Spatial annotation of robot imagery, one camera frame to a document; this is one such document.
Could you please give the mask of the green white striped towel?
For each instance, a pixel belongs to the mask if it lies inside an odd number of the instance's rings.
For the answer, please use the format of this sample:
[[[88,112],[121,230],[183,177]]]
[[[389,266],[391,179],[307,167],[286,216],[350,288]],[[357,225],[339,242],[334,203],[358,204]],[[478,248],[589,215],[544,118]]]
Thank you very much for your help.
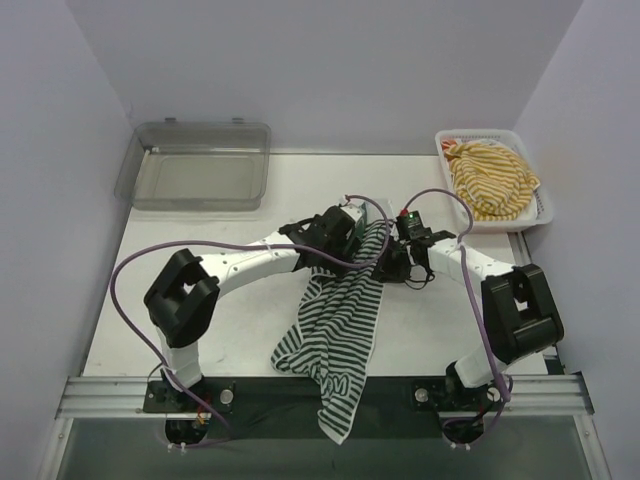
[[[317,422],[338,445],[353,428],[375,346],[383,285],[372,272],[369,266],[338,277],[312,269],[296,320],[270,358],[276,372],[320,387]]]

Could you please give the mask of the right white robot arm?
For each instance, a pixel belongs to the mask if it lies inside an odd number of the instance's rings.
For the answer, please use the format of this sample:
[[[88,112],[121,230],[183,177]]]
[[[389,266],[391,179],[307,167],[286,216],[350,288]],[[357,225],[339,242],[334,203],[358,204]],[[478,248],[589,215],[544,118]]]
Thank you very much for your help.
[[[511,365],[556,345],[565,330],[543,270],[517,266],[466,247],[447,231],[392,240],[373,270],[382,283],[406,283],[411,268],[430,282],[445,275],[467,290],[481,338],[474,351],[450,365],[447,375],[464,389],[494,383]]]

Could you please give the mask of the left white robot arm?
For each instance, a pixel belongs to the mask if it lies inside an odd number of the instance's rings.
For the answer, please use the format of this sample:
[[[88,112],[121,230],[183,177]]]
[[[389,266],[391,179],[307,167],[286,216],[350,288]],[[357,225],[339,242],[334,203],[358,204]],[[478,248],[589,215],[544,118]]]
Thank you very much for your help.
[[[362,206],[332,206],[310,221],[279,230],[231,253],[174,253],[143,303],[161,339],[165,382],[175,390],[202,380],[198,341],[208,330],[218,300],[258,280],[321,267],[342,274],[355,261],[356,238],[365,225]]]

